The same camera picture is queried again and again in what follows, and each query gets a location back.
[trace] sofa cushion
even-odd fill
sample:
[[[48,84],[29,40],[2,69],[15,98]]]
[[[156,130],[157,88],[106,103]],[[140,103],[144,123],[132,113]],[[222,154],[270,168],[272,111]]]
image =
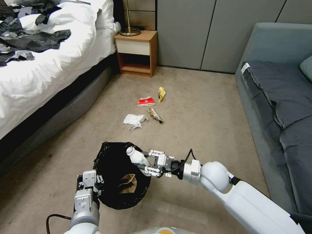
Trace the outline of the sofa cushion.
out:
[[[279,141],[298,211],[312,215],[312,84],[295,64],[247,63],[253,82],[264,93],[274,120],[281,126]]]
[[[300,64],[300,69],[306,78],[312,83],[312,56]]]

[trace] beige carpet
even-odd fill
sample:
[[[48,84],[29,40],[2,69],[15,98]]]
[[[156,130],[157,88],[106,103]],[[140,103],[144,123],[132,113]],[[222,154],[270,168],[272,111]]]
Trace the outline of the beige carpet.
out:
[[[129,113],[148,115],[139,98],[157,101],[164,123],[150,119],[129,133]],[[158,67],[152,79],[117,75],[92,108],[0,178],[0,233],[45,233],[49,214],[71,216],[76,176],[92,169],[101,143],[130,141],[143,150],[185,158],[190,148],[202,162],[219,161],[237,177],[268,195],[262,169],[233,75]],[[131,233],[147,227],[174,226],[199,234],[247,233],[201,186],[175,177],[153,178],[136,207],[117,211],[101,205],[100,230]],[[67,230],[67,220],[52,218],[52,234]]]

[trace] bed frame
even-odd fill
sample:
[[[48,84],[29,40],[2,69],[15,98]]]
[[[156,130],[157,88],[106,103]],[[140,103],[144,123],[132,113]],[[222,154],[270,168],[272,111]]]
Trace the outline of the bed frame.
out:
[[[124,27],[123,1],[113,1],[115,21]],[[116,53],[103,59],[5,135],[0,140],[0,175],[85,114],[118,71],[117,66]]]

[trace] drawer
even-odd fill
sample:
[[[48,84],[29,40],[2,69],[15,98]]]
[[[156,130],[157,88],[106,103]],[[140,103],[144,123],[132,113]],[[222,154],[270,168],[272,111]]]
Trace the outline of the drawer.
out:
[[[149,41],[128,41],[116,39],[118,53],[149,55]]]

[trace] red packaging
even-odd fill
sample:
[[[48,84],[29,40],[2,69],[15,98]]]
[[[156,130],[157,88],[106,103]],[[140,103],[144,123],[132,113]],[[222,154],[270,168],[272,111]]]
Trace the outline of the red packaging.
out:
[[[155,105],[155,101],[151,97],[144,97],[138,100],[137,106],[153,106]]]

